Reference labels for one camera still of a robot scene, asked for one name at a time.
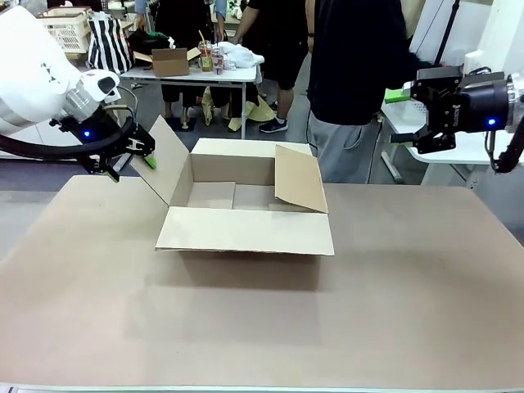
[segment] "robotic arm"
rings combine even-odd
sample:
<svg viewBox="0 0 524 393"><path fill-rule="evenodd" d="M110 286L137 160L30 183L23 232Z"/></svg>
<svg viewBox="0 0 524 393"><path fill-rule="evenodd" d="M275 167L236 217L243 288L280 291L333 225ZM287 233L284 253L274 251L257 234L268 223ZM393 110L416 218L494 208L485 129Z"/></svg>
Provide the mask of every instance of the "robotic arm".
<svg viewBox="0 0 524 393"><path fill-rule="evenodd" d="M111 159L126 152L147 156L155 140L127 106L107 105L120 95L120 80L105 70L84 73L72 66L54 38L23 7L0 12L0 150L40 160L77 160L90 174L119 175ZM120 127L109 111L127 111ZM80 146L26 143L8 135L52 119Z"/></svg>
<svg viewBox="0 0 524 393"><path fill-rule="evenodd" d="M463 76L458 67L420 70L411 97L427 108L427 125L417 133L391 136L392 143L409 143L420 154L456 148L455 134L486 133L486 152L493 170L513 171L524 152L524 75L492 73L489 69ZM508 150L494 158L495 133L513 133Z"/></svg>

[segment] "small cardboard box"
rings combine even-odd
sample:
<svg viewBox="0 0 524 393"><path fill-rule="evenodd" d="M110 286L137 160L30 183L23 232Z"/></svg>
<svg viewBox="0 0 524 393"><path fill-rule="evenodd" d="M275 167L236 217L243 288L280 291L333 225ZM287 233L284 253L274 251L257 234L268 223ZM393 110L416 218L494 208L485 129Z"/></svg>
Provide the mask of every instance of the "small cardboard box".
<svg viewBox="0 0 524 393"><path fill-rule="evenodd" d="M187 49L153 49L152 55L134 53L142 61L152 63L153 72L158 78L167 76L189 75L189 61L200 56L198 48Z"/></svg>
<svg viewBox="0 0 524 393"><path fill-rule="evenodd" d="M307 145L201 139L190 154L161 117L151 135L157 168L138 157L133 167L169 207L157 250L334 255Z"/></svg>

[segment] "black sneaker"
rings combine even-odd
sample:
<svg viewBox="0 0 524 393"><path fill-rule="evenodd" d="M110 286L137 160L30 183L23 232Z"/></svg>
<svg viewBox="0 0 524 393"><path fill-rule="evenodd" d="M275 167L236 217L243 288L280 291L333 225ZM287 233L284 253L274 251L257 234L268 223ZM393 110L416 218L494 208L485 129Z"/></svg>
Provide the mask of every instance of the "black sneaker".
<svg viewBox="0 0 524 393"><path fill-rule="evenodd" d="M283 123L278 123L277 119L271 120L269 123L262 124L259 127L261 133L278 133L280 131L287 131L287 120Z"/></svg>

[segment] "black and white striped bag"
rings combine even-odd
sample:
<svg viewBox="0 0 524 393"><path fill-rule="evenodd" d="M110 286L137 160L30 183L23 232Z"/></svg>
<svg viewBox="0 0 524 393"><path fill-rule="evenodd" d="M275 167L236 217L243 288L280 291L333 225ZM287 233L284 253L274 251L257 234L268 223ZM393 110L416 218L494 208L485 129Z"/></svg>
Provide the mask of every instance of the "black and white striped bag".
<svg viewBox="0 0 524 393"><path fill-rule="evenodd" d="M118 75L133 68L133 52L119 20L103 12L95 12L89 20L89 26L92 34L88 63L92 68L109 70Z"/></svg>

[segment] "basket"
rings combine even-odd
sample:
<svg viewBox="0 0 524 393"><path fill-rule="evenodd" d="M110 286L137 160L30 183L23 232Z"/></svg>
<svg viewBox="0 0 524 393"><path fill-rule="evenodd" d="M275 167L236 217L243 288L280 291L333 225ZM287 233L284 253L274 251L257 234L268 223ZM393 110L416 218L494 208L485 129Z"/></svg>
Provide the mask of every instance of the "basket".
<svg viewBox="0 0 524 393"><path fill-rule="evenodd" d="M54 7L37 16L65 53L87 53L91 38L90 7Z"/></svg>

